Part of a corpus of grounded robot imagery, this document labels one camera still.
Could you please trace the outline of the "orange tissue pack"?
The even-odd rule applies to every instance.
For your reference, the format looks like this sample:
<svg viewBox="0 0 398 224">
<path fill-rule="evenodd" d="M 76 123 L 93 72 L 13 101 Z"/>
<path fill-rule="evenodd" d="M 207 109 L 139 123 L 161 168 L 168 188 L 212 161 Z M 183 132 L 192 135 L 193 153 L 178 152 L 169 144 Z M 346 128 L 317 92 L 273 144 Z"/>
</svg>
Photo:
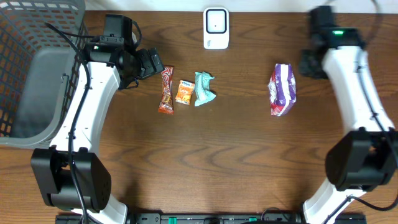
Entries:
<svg viewBox="0 0 398 224">
<path fill-rule="evenodd" d="M 190 105 L 192 93 L 195 90 L 195 84 L 185 80 L 180 80 L 175 101 L 177 103 Z"/>
</svg>

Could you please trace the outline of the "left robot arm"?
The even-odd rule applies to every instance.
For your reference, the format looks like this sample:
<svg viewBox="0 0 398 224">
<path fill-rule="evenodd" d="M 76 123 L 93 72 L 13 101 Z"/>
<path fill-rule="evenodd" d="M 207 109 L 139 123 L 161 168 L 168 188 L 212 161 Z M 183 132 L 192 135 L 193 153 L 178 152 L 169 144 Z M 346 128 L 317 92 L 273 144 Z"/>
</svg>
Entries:
<svg viewBox="0 0 398 224">
<path fill-rule="evenodd" d="M 85 222 L 127 223 L 127 205 L 111 195 L 111 175 L 98 157 L 101 132 L 115 92 L 160 73 L 164 64 L 155 47 L 138 49 L 123 37 L 101 36 L 80 53 L 80 77 L 62 127 L 49 148 L 33 151 L 30 163 L 47 206 Z"/>
</svg>

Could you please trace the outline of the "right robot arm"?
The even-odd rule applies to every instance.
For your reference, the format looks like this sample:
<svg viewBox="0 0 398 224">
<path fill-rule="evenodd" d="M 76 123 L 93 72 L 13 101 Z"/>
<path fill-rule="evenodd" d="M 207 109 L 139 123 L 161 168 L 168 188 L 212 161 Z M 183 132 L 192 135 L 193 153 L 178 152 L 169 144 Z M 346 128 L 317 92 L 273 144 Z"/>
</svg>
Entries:
<svg viewBox="0 0 398 224">
<path fill-rule="evenodd" d="M 306 223 L 334 223 L 353 201 L 386 185 L 397 169 L 397 130 L 378 96 L 365 42 L 355 28 L 311 28 L 308 74 L 329 79 L 344 136 L 326 155 L 326 179 L 303 203 Z"/>
</svg>

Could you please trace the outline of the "red Top chocolate bar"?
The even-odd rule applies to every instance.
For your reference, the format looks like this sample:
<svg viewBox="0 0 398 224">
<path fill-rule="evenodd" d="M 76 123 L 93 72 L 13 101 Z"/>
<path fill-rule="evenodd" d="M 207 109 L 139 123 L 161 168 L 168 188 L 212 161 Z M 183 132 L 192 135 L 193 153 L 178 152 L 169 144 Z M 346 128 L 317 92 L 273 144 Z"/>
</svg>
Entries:
<svg viewBox="0 0 398 224">
<path fill-rule="evenodd" d="M 174 73 L 173 66 L 165 66 L 165 70 L 161 72 L 162 77 L 162 97 L 159 104 L 158 112 L 165 114 L 174 114 L 172 100 L 172 76 Z"/>
</svg>

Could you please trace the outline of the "red purple noodle packet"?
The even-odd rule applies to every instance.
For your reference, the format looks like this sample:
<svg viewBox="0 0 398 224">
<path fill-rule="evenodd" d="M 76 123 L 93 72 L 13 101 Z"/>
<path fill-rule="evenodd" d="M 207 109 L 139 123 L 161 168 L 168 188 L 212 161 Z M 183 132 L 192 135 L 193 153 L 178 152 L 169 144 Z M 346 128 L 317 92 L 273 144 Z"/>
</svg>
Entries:
<svg viewBox="0 0 398 224">
<path fill-rule="evenodd" d="M 275 65 L 268 89 L 271 115 L 287 114 L 297 101 L 296 81 L 291 64 Z"/>
</svg>

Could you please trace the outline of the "teal snack wrapper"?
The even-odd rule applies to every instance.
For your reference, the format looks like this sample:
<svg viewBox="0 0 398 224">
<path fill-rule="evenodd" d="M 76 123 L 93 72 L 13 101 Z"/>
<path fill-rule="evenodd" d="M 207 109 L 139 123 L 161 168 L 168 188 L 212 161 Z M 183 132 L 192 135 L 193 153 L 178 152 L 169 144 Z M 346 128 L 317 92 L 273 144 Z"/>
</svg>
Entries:
<svg viewBox="0 0 398 224">
<path fill-rule="evenodd" d="M 210 90 L 210 81 L 213 80 L 209 73 L 196 72 L 195 73 L 195 106 L 200 106 L 208 103 L 216 98 L 216 95 Z"/>
</svg>

